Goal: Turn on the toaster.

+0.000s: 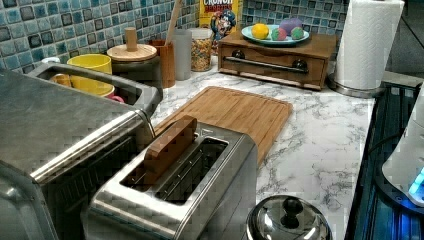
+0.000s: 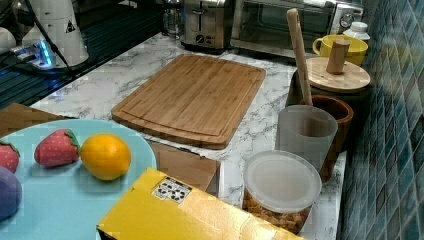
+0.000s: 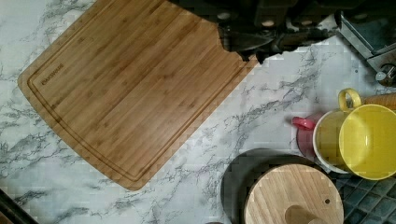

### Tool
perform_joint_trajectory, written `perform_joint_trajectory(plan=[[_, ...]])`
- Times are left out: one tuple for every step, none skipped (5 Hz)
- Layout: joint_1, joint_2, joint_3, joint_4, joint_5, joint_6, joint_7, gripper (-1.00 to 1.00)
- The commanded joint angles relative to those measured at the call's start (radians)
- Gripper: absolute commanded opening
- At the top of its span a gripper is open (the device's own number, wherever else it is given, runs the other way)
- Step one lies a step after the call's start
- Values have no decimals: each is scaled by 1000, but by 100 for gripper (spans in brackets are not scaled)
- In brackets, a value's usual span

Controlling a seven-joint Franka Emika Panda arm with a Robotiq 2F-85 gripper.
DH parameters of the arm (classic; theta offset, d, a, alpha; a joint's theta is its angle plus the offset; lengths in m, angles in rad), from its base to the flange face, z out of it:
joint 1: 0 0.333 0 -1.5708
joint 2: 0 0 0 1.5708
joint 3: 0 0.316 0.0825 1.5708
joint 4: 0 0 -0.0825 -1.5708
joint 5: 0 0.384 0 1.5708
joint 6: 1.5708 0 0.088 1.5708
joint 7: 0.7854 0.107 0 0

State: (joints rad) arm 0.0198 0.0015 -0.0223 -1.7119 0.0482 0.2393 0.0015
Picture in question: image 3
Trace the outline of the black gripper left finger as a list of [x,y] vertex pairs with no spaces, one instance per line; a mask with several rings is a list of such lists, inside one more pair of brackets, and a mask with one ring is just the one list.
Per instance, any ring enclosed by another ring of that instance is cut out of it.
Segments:
[[264,61],[270,55],[266,45],[275,39],[271,31],[247,27],[219,26],[218,33],[222,47],[236,52],[243,61],[248,61],[250,56]]

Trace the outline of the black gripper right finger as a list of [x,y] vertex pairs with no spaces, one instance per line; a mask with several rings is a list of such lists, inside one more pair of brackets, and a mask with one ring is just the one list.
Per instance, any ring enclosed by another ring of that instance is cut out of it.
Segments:
[[283,33],[270,43],[259,47],[256,52],[257,61],[263,64],[264,60],[284,51],[294,51],[299,47],[316,44],[335,35],[335,31],[310,29],[302,32]]

